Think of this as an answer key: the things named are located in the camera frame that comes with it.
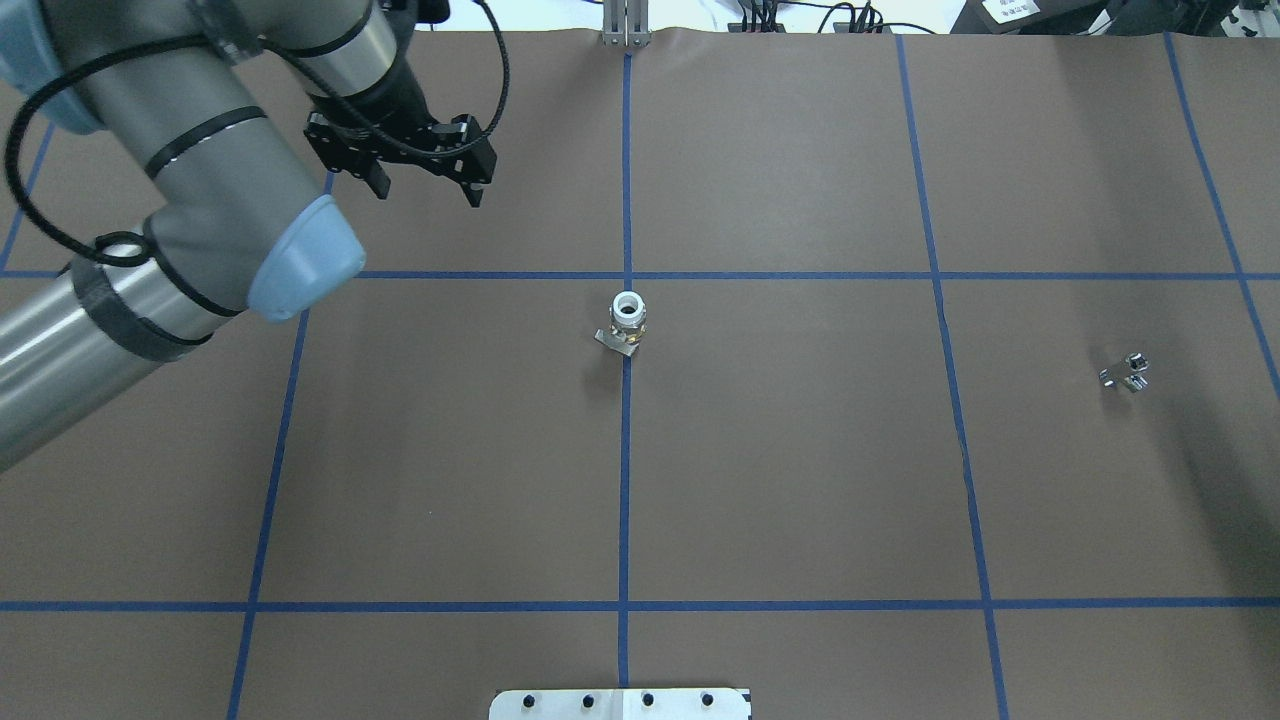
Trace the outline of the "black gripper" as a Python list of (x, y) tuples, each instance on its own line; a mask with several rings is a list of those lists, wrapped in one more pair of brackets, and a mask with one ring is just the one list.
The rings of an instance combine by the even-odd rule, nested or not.
[(305, 81), (312, 110), (303, 136), (332, 172), (364, 181), (378, 200), (388, 200), (384, 163), (413, 165), (462, 186), (471, 208), (480, 208), (494, 179), (497, 151), (468, 114), (438, 120), (411, 70), (388, 70), (357, 94), (335, 99)]

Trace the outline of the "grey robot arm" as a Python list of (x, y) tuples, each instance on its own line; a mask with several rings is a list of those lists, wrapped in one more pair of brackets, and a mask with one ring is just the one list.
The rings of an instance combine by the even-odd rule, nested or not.
[[(422, 168), (472, 206), (492, 127), (438, 120), (407, 59), (445, 1), (5, 1), (3, 78), (23, 95), (3, 173), (26, 219), (70, 259), (3, 316), (3, 468), (10, 469), (243, 311), (288, 320), (366, 254), (335, 200), (234, 73), (280, 58), (312, 104), (326, 169), (388, 195), (387, 163)], [(37, 114), (110, 132), (163, 196), (128, 231), (74, 237), (38, 209), (20, 156)]]

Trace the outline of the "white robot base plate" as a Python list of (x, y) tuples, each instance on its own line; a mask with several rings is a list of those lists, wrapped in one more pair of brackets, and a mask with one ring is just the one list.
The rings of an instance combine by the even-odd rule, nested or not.
[(750, 692), (712, 688), (502, 691), (489, 719), (753, 719)]

